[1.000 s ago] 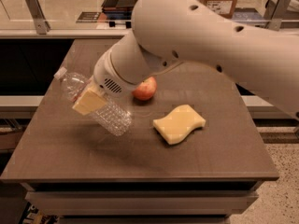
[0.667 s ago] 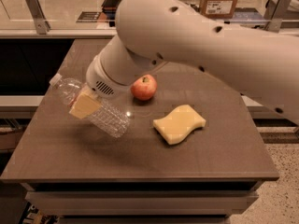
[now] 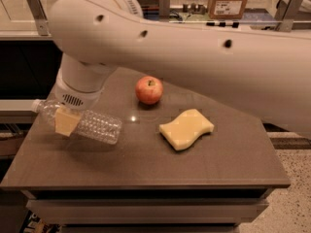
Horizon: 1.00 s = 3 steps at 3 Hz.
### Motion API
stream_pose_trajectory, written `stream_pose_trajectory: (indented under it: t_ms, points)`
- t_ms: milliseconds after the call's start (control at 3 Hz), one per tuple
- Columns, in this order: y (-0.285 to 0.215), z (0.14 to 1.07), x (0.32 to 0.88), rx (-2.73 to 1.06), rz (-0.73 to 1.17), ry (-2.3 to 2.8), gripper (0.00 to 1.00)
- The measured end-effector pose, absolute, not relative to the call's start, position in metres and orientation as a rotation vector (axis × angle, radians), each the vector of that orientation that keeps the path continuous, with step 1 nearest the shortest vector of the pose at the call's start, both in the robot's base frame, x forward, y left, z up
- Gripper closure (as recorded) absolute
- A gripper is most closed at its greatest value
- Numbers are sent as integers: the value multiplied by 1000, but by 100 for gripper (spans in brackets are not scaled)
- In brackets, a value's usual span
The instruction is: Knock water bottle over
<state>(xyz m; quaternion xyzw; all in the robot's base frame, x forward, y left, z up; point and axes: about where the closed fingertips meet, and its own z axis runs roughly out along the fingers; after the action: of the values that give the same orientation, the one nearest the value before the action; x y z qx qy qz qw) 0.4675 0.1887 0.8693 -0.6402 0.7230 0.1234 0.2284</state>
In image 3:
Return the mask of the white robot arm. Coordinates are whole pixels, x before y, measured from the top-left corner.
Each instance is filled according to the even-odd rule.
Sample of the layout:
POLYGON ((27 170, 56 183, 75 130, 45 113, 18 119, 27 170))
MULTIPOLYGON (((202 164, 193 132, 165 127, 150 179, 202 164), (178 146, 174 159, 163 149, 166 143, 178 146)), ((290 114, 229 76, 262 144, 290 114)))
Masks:
POLYGON ((311 37, 147 20, 136 0, 57 0, 58 96, 93 106, 118 67, 164 79, 303 137, 311 136, 311 37))

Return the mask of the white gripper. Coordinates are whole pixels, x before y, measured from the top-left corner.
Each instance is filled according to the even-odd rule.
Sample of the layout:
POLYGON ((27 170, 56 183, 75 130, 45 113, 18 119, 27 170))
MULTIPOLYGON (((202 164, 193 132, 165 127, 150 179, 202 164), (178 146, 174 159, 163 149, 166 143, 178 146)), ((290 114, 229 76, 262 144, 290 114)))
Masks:
POLYGON ((54 96, 66 107, 61 105, 56 110, 54 119, 55 132, 69 137, 82 117, 80 112, 74 110, 84 111, 91 109, 98 102, 100 95, 101 90, 91 93, 76 91, 67 85, 61 77, 57 77, 54 96))

